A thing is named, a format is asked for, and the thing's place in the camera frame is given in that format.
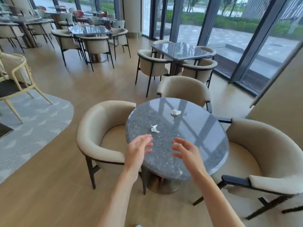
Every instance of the right hand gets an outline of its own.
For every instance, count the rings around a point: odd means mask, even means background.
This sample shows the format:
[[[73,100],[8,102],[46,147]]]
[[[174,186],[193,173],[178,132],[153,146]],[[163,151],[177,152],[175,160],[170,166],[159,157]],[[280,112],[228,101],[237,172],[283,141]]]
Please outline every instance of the right hand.
[[[172,142],[172,150],[180,152],[172,153],[172,156],[183,160],[184,165],[191,174],[191,179],[194,183],[198,182],[198,178],[201,173],[204,176],[208,176],[199,152],[199,148],[197,146],[185,139],[175,138]]]

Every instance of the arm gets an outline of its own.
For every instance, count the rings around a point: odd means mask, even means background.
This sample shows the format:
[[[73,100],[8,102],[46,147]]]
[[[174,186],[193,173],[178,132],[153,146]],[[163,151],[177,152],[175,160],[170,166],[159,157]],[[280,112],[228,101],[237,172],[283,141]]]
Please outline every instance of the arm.
[[[198,147],[187,140],[175,138],[172,150],[180,152],[173,152],[172,155],[183,160],[192,181],[202,192],[213,226],[244,227],[222,191],[207,173]]]
[[[138,178],[144,154],[152,151],[145,150],[146,147],[152,146],[151,141],[151,135],[138,136],[127,146],[123,171],[97,227],[124,226],[131,188]]]

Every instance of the round marble table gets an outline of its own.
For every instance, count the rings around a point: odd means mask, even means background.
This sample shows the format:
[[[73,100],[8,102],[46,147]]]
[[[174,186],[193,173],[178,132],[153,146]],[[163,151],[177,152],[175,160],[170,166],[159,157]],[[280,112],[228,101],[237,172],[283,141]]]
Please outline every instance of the round marble table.
[[[173,109],[181,114],[172,116]],[[152,132],[151,125],[157,125],[159,133]],[[148,169],[147,187],[157,193],[176,191],[182,181],[191,179],[182,160],[172,156],[174,138],[186,139],[199,148],[210,175],[225,163],[229,152],[225,130],[216,117],[182,99],[158,98],[138,105],[128,117],[127,142],[144,134],[153,137],[153,150],[143,161],[143,168]]]

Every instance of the wooden floor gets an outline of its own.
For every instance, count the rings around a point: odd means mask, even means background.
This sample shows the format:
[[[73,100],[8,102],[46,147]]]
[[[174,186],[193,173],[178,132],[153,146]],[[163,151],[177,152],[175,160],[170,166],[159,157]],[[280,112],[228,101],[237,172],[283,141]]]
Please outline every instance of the wooden floor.
[[[68,128],[0,185],[0,226],[95,226],[117,180],[117,175],[98,171],[96,190],[92,189],[84,156],[75,143],[78,121],[93,105],[105,100],[125,100],[142,103],[155,98],[159,77],[151,81],[146,98],[148,77],[139,72],[135,86],[138,49],[150,49],[146,38],[129,39],[131,58],[117,47],[115,68],[111,62],[90,66],[77,51],[66,51],[67,68],[56,41],[55,50],[38,37],[42,47],[26,49],[25,56],[32,68],[37,86],[47,94],[70,101],[74,118]],[[0,40],[7,53],[13,49]],[[249,112],[252,97],[218,76],[210,84],[213,114],[225,117],[244,117]],[[201,194],[191,182],[170,195],[147,190],[144,196],[138,179],[131,192],[125,226],[143,227],[212,226],[204,203],[192,206]],[[240,217],[261,206],[227,194]],[[261,215],[247,226],[271,226],[271,212]]]

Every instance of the table pedestal base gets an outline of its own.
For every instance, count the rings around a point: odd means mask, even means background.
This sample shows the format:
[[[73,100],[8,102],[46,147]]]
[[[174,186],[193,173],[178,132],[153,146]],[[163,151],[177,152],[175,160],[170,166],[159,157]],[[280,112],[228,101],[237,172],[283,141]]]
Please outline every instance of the table pedestal base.
[[[182,181],[176,179],[162,178],[150,171],[146,172],[147,188],[158,194],[169,194],[177,191]]]

